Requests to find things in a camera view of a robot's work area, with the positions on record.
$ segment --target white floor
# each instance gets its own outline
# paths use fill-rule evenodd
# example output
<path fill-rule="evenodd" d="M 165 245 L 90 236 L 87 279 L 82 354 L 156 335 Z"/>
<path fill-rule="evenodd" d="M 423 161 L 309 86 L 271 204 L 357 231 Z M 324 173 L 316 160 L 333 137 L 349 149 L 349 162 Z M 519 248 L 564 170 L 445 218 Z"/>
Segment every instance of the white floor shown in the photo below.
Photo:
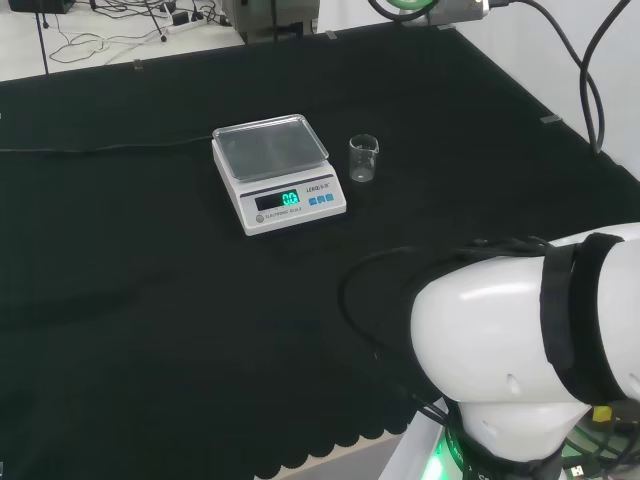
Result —
<path fill-rule="evenodd" d="M 198 7 L 211 5 L 210 1 L 196 0 Z M 190 0 L 178 0 L 178 7 L 193 8 Z M 134 16 L 114 20 L 91 10 L 88 4 L 74 4 L 65 15 L 57 16 L 60 30 L 72 39 L 79 33 L 94 33 L 102 37 L 126 35 L 140 37 L 150 34 L 144 39 L 117 38 L 114 40 L 124 43 L 110 43 L 109 48 L 101 53 L 95 53 L 91 58 L 74 63 L 59 63 L 48 59 L 49 72 L 61 72 L 79 68 L 95 67 L 107 63 L 131 62 L 134 59 L 164 57 L 182 53 L 210 50 L 236 45 L 244 42 L 233 27 L 221 27 L 214 23 L 202 25 L 192 30 L 167 35 L 167 41 L 161 42 L 160 35 L 155 32 L 155 25 L 149 17 Z M 58 48 L 67 44 L 64 36 L 58 32 L 58 25 L 54 15 L 47 15 L 50 27 L 43 31 L 45 49 L 50 55 Z M 158 18 L 163 26 L 165 18 Z M 78 39 L 80 43 L 90 37 Z M 86 57 L 100 47 L 99 42 L 89 42 L 83 45 L 65 48 L 54 58 L 61 61 L 72 61 Z M 8 2 L 0 0 L 0 81 L 43 75 L 44 66 L 38 39 L 35 15 L 30 13 L 16 13 L 10 10 Z"/>

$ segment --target black tablecloth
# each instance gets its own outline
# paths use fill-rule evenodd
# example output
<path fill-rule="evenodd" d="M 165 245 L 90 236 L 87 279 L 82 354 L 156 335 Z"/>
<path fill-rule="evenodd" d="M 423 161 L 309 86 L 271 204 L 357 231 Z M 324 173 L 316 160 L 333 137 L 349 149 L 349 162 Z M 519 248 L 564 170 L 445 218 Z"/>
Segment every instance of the black tablecloth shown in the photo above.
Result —
<path fill-rule="evenodd" d="M 337 310 L 349 265 L 640 220 L 636 181 L 543 125 L 550 112 L 455 31 L 384 25 L 142 66 L 0 85 L 0 147 L 168 142 L 301 113 L 348 212 L 245 237 L 206 141 L 0 155 L 3 478 L 246 480 L 400 433 L 413 406 Z M 381 144 L 370 185 L 348 179 L 358 133 Z M 405 353 L 412 268 L 379 264 L 350 289 L 358 321 Z"/>

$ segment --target electronic scale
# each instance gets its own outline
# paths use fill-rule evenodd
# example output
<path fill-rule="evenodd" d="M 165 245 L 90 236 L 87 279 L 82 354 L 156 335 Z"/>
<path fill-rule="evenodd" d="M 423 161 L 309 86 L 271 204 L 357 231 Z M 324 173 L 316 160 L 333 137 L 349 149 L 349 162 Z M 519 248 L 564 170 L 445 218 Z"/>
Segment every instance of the electronic scale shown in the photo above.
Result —
<path fill-rule="evenodd" d="M 329 154 L 302 115 L 220 128 L 212 144 L 247 235 L 347 210 Z"/>

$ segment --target power strip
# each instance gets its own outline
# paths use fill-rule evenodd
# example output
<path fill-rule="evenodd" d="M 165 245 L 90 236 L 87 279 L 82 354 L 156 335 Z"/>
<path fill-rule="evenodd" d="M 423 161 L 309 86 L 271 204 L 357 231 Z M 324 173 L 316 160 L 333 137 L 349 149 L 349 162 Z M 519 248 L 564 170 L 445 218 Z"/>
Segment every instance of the power strip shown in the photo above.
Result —
<path fill-rule="evenodd" d="M 167 27 L 167 32 L 169 34 L 180 33 L 187 30 L 191 30 L 192 28 L 201 27 L 202 25 L 206 25 L 206 24 L 207 24 L 207 19 L 203 18 L 202 20 L 196 20 L 195 22 L 185 23 L 183 25 L 177 25 L 177 26 L 169 25 Z"/>

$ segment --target white device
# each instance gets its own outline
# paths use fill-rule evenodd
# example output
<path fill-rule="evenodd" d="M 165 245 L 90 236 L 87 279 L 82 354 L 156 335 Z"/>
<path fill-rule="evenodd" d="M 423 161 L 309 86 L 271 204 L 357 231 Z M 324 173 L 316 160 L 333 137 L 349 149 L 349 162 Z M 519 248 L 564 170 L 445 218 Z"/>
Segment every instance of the white device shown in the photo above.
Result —
<path fill-rule="evenodd" d="M 615 381 L 640 400 L 640 224 L 596 231 L 625 239 L 602 265 L 597 313 Z M 581 243 L 590 233 L 552 243 Z M 462 268 L 427 285 L 412 311 L 413 346 L 429 379 L 459 402 L 473 439 L 516 462 L 553 454 L 590 408 L 569 393 L 545 355 L 543 262 L 498 257 Z"/>
<path fill-rule="evenodd" d="M 302 115 L 218 129 L 212 143 L 246 235 L 346 212 L 329 154 Z"/>

